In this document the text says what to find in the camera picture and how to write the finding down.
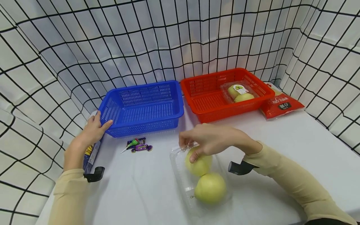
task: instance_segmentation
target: candy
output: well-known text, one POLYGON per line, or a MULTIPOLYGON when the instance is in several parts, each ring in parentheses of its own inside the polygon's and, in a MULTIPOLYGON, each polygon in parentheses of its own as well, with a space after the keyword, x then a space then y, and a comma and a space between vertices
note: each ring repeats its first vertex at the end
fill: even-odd
POLYGON ((145 140, 146 138, 135 138, 134 140, 130 140, 130 141, 127 141, 127 146, 126 146, 126 149, 133 149, 135 148, 136 145, 138 144, 145 144, 145 140))
POLYGON ((139 144, 137 146, 135 146, 134 149, 131 150, 132 153, 135 153, 135 152, 139 152, 139 151, 151 151, 153 149, 153 146, 152 145, 147 145, 147 144, 139 144))
POLYGON ((135 146, 138 144, 145 144, 145 140, 146 140, 146 138, 139 138, 139 139, 135 138, 133 140, 127 141, 126 148, 121 153, 125 152, 128 149, 131 149, 131 150, 134 149, 135 146))

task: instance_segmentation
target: blue basket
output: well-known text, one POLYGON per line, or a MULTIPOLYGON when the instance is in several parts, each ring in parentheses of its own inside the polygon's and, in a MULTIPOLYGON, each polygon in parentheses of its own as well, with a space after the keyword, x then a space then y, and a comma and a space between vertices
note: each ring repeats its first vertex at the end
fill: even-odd
POLYGON ((114 123, 106 131, 117 138, 176 128, 184 114, 177 81, 164 81, 109 91, 99 107, 100 121, 114 123))

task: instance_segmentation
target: white table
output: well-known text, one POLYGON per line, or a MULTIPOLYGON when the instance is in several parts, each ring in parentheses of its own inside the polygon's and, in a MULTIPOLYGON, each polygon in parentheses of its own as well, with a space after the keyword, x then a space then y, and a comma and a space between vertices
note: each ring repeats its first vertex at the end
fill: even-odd
MULTIPOLYGON (((91 183, 87 224, 302 224, 306 217, 295 200, 272 179, 254 171, 243 176, 227 173, 232 200, 201 219, 188 216, 169 159, 172 147, 178 145, 179 130, 198 123, 186 101, 184 104, 185 114, 176 130, 146 135, 147 144, 154 147, 151 152, 120 154, 131 138, 105 135, 93 167, 104 166, 105 173, 100 182, 91 183)), ((296 161, 319 180, 341 209, 360 219, 360 157, 307 113, 267 122, 256 111, 216 124, 231 124, 296 161)), ((218 157, 227 169, 230 161, 240 162, 243 155, 232 147, 218 157)), ((52 202, 50 197, 37 224, 47 224, 52 202)))

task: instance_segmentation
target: right hand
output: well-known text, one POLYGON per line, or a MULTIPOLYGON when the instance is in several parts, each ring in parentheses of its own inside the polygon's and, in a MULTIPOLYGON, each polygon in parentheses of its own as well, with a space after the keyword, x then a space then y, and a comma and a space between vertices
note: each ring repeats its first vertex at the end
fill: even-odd
POLYGON ((179 134, 181 148, 191 146, 194 141, 199 143, 200 147, 190 156, 191 163, 194 163, 201 155, 217 154, 230 146, 247 145, 246 143, 254 140, 233 127, 203 123, 179 134))

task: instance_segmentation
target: fabric wall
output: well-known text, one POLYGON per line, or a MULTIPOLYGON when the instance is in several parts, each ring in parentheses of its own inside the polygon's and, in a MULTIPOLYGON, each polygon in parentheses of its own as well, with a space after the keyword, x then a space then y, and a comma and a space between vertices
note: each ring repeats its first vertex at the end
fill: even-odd
POLYGON ((61 173, 59 153, 115 87, 246 68, 360 152, 358 0, 0 6, 0 224, 33 224, 61 173))

